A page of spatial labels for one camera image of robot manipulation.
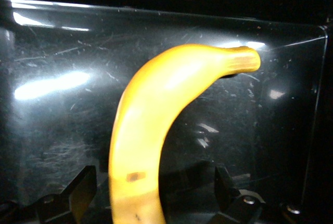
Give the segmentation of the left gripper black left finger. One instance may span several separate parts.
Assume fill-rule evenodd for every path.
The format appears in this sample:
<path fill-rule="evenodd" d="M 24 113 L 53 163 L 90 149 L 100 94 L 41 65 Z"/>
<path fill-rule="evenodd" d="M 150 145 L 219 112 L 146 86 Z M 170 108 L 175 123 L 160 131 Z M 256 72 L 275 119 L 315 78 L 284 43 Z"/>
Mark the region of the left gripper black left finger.
<path fill-rule="evenodd" d="M 60 194 L 36 202 L 39 223 L 81 223 L 96 191 L 96 167 L 85 166 Z"/>

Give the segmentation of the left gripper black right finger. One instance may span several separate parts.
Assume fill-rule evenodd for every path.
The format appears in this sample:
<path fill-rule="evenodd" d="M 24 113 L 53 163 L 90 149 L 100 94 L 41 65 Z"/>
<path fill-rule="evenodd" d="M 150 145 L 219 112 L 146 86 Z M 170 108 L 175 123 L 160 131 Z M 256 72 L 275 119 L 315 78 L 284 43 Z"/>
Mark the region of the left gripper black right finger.
<path fill-rule="evenodd" d="M 220 212 L 211 223 L 255 223 L 265 204 L 259 194 L 238 189 L 224 167 L 215 168 L 214 195 Z"/>

